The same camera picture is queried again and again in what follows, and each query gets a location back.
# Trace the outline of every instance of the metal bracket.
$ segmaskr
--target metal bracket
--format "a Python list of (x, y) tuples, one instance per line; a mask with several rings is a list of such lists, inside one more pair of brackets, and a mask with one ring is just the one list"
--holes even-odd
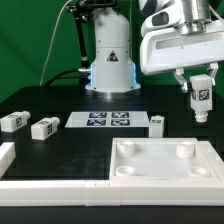
[(218, 72), (219, 65), (217, 62), (210, 63), (207, 67), (207, 70), (209, 71), (209, 76), (212, 78), (212, 85), (215, 86), (215, 77)]
[(177, 68), (174, 71), (174, 78), (181, 84), (182, 90), (184, 93), (188, 92), (188, 83), (187, 80), (183, 77), (184, 69)]

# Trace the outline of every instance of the black tabletop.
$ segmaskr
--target black tabletop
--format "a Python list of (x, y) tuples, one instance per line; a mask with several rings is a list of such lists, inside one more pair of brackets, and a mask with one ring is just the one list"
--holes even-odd
[[(2, 180), (108, 179), (113, 137), (147, 137), (145, 128), (64, 128), (72, 111), (147, 111), (165, 117), (164, 137), (208, 140), (224, 152), (224, 100), (213, 94), (208, 121), (195, 122), (189, 94), (178, 86), (145, 86), (138, 96), (104, 100), (84, 95), (79, 87), (26, 87), (0, 104), (0, 116), (29, 111), (28, 125), (0, 143), (16, 144), (16, 160)], [(59, 130), (44, 142), (33, 141), (30, 126), (44, 117), (59, 117)], [(1, 208), (0, 223), (223, 223), (222, 207), (122, 206)]]

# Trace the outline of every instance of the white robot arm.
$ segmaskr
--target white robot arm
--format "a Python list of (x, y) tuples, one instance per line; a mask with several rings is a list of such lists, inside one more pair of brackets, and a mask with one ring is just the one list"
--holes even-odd
[[(212, 109), (218, 62), (224, 61), (224, 24), (211, 20), (208, 0), (139, 2), (142, 13), (148, 16), (142, 25), (142, 72), (153, 75), (174, 71), (183, 91), (191, 88), (191, 107), (197, 121), (206, 121), (207, 111)], [(194, 76), (190, 83), (185, 80), (185, 68), (204, 65), (209, 76)]]

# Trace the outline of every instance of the blue light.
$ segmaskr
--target blue light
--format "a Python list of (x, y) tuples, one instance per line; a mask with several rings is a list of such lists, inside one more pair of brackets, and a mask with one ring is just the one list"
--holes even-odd
[(134, 86), (137, 86), (137, 72), (136, 72), (136, 65), (134, 64)]
[(90, 83), (88, 86), (93, 86), (93, 64), (90, 66)]

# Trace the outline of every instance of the green backdrop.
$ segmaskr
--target green backdrop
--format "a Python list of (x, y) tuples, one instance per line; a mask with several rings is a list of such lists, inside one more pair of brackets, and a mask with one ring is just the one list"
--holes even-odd
[[(18, 89), (39, 85), (49, 43), (59, 11), (66, 0), (1, 0), (0, 2), (0, 101)], [(116, 10), (129, 17), (129, 0), (120, 0)], [(138, 79), (144, 84), (174, 85), (171, 73), (144, 77), (139, 69), (140, 29), (144, 21), (139, 12), (138, 0), (133, 5), (133, 61), (137, 63)], [(224, 1), (218, 8), (224, 13)], [(95, 57), (93, 22), (84, 25), (87, 51), (91, 61)], [(72, 15), (64, 13), (58, 32), (45, 81), (54, 75), (80, 66), (80, 54)], [(188, 70), (186, 76), (205, 69)], [(223, 64), (217, 76), (216, 91), (224, 97)], [(56, 82), (55, 85), (75, 85), (76, 80)]]

